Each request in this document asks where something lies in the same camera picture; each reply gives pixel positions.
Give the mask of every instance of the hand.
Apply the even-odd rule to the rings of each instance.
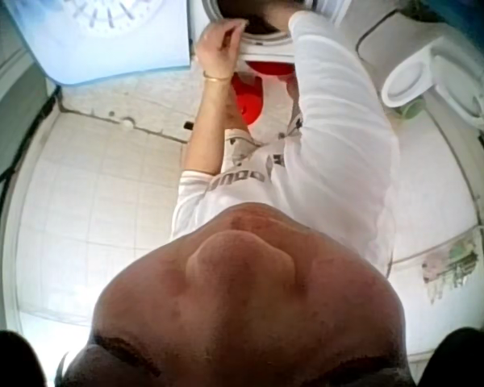
[[[203,32],[196,53],[208,77],[233,77],[247,25],[247,20],[225,19],[210,24]]]

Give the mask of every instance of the gold bracelet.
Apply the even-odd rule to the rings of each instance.
[[[228,83],[232,81],[233,77],[228,77],[228,78],[216,78],[216,77],[210,77],[207,72],[203,72],[202,76],[204,77],[205,80],[209,82],[218,82],[218,83]]]

